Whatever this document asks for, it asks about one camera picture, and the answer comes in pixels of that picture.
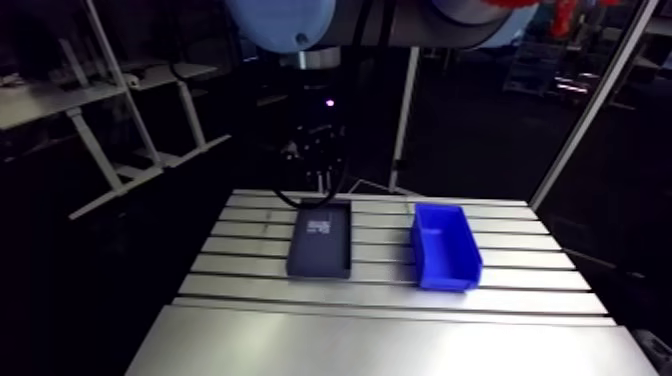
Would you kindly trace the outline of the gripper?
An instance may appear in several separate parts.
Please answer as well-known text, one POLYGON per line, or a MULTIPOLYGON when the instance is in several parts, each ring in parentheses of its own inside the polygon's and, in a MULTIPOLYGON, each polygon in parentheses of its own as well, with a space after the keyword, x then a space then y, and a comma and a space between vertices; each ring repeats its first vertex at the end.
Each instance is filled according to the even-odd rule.
POLYGON ((344 173, 348 84, 339 68, 288 72, 288 168, 307 175, 344 173))

